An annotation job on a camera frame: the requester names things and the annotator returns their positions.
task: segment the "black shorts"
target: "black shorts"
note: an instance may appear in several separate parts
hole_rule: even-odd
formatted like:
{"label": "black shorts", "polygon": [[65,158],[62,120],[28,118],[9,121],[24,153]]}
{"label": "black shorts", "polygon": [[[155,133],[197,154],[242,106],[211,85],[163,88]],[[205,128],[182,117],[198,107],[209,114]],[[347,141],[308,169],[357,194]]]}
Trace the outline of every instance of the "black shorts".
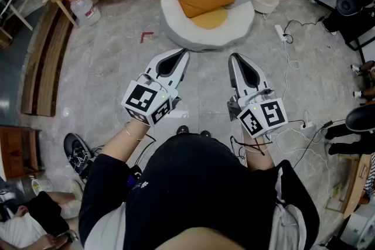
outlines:
{"label": "black shorts", "polygon": [[30,215],[48,233],[57,237],[69,230],[67,222],[61,217],[61,207],[45,191],[24,204]]}

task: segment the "marble floor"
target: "marble floor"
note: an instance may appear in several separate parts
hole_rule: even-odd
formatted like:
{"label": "marble floor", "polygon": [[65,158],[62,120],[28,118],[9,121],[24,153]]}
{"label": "marble floor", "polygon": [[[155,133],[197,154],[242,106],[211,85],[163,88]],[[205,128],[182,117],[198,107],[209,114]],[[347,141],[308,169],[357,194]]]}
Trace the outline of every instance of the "marble floor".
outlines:
{"label": "marble floor", "polygon": [[[100,0],[101,19],[93,26],[71,33],[60,76],[56,116],[20,117],[21,124],[42,130],[39,139],[42,162],[45,175],[55,190],[64,189],[68,179],[75,176],[63,152],[65,135],[77,133],[90,147],[105,144],[129,120],[120,104],[129,82],[138,77],[154,55],[178,47],[160,26],[159,1]],[[268,20],[255,14],[253,28],[245,41],[222,51],[191,53],[185,79],[178,87],[182,101],[175,112],[149,130],[157,142],[141,160],[141,167],[182,124],[191,132],[208,130],[228,146],[231,135],[241,139],[240,124],[230,122],[226,104],[233,95],[227,68],[229,54],[239,52],[254,60],[265,71],[270,86],[282,97],[287,56],[274,25],[280,24],[284,28],[291,19],[302,23],[316,22],[327,12],[308,0],[280,2]],[[351,63],[360,63],[359,54],[345,45],[340,34],[330,35],[320,23],[302,27],[293,22],[288,31],[294,42],[287,45],[287,51],[290,59],[299,61],[300,66],[298,70],[288,70],[288,91],[284,97],[288,119],[306,120],[307,116],[314,124],[344,119],[359,104],[352,91],[362,83],[349,67]],[[140,44],[142,32],[154,34],[146,36]],[[285,131],[287,128],[299,129],[299,123],[290,123],[277,130],[272,135],[274,143],[269,149],[276,163],[288,159],[293,165],[303,152],[293,150],[305,148],[308,141],[292,130]],[[315,125],[304,133],[311,138],[316,130]],[[342,139],[352,141],[355,137]],[[131,163],[148,142],[141,142]],[[324,208],[332,187],[345,184],[348,165],[337,156],[327,157],[322,142],[311,148],[316,154],[307,151],[295,170],[321,216],[318,243],[331,236],[342,222],[339,214]],[[330,206],[337,206],[337,203],[331,200]]]}

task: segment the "white bucket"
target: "white bucket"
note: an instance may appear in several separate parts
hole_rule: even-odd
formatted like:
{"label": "white bucket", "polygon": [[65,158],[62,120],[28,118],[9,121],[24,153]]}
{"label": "white bucket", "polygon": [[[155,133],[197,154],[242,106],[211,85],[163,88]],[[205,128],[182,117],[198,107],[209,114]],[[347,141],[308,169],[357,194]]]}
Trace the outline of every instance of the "white bucket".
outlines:
{"label": "white bucket", "polygon": [[53,186],[48,179],[33,179],[31,181],[31,186],[36,195],[41,191],[53,191]]}

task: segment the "wooden cabinet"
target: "wooden cabinet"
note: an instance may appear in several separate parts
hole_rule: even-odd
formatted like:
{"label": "wooden cabinet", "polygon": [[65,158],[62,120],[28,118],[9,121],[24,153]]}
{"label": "wooden cabinet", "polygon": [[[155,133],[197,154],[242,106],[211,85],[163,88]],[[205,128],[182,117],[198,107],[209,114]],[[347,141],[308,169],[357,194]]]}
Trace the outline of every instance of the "wooden cabinet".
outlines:
{"label": "wooden cabinet", "polygon": [[0,176],[4,180],[40,172],[37,133],[27,127],[0,126]]}

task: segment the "white bean bag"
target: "white bean bag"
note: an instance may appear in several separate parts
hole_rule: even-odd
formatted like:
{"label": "white bean bag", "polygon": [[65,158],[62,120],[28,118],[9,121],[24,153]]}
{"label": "white bean bag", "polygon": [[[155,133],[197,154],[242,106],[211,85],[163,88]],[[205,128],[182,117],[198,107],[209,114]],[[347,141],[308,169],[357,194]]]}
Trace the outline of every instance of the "white bean bag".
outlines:
{"label": "white bean bag", "polygon": [[184,14],[178,0],[161,0],[162,27],[178,45],[190,50],[221,49],[245,37],[254,19],[250,0],[226,5],[227,19],[217,28],[203,29]]}

